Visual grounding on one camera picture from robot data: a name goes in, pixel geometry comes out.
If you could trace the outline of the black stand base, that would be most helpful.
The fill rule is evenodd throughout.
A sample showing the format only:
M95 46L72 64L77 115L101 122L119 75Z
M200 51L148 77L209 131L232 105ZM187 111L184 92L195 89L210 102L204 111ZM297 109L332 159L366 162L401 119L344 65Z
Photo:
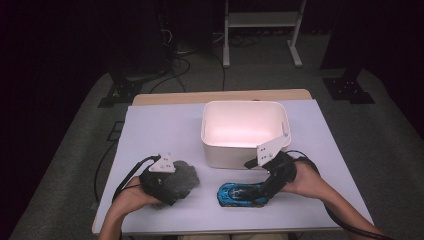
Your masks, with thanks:
M374 104L371 95L357 81L361 68L347 68L340 77L323 79L333 100L346 100L351 104Z
M107 95L100 100L98 107L108 108L113 107L115 104L132 103L134 98L141 92L142 86L142 83L128 80L113 83Z

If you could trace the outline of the person's right hand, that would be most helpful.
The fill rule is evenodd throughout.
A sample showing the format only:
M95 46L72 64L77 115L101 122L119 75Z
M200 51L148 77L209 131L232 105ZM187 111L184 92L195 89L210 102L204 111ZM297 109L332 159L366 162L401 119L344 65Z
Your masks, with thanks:
M281 192L293 193L307 198L321 199L326 183L306 163L296 163L297 174L291 183L287 183Z

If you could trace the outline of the grey fluffy towel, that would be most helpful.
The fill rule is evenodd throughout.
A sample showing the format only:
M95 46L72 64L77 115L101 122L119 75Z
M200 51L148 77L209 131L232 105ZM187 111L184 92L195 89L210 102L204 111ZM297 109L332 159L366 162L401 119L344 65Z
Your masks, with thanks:
M160 185L173 193L178 200L185 199L190 192L200 185L200 180L194 166L185 161L174 162L175 172L160 176Z

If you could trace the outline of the white plastic bin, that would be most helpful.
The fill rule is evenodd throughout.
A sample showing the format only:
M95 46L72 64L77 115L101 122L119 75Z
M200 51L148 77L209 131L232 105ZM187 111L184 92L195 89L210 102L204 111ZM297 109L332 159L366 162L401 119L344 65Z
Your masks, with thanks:
M201 140L213 168L262 167L291 143L286 109L273 101L212 101L205 105Z

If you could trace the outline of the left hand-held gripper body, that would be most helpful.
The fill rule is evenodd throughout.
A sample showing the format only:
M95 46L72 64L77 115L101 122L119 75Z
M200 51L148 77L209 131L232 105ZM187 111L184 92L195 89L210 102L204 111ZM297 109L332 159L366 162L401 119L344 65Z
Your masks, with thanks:
M169 155L154 156L150 164L139 176L144 192L160 202L173 205L178 200L177 193L165 185L165 181L176 172Z

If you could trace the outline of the blue and black toy car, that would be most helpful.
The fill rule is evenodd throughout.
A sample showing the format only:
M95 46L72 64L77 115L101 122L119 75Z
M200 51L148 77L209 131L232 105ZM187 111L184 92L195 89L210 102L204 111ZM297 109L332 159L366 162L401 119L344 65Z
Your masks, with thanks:
M221 207L264 207L269 198L259 192L261 184L225 183L217 192Z

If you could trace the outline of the person's left hand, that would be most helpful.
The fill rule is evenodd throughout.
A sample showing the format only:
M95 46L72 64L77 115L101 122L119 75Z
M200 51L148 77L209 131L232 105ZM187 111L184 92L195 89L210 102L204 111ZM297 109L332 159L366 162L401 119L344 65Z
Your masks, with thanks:
M113 201L110 210L114 216L126 216L146 205L159 203L155 197L146 194L138 177L133 177Z

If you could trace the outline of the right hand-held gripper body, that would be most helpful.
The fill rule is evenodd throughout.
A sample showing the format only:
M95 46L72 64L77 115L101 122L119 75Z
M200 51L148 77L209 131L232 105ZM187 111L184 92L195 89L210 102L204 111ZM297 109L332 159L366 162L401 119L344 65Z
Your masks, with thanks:
M281 136L257 146L257 162L269 173L269 177L261 186L276 187L279 191L296 175L294 160L284 152L289 145L291 136L283 133Z

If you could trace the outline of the white metal stand frame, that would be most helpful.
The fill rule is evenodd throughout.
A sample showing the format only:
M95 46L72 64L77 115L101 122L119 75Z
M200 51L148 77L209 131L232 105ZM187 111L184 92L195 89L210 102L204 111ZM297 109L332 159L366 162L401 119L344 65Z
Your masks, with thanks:
M253 13L231 13L229 11L229 0L225 0L224 10L224 43L223 60L224 67L230 66L229 31L231 28L276 28L292 27L293 33L287 41L294 65L298 68L303 66L298 54L296 43L302 24L304 10L307 0L301 0L299 9L291 12L253 12Z

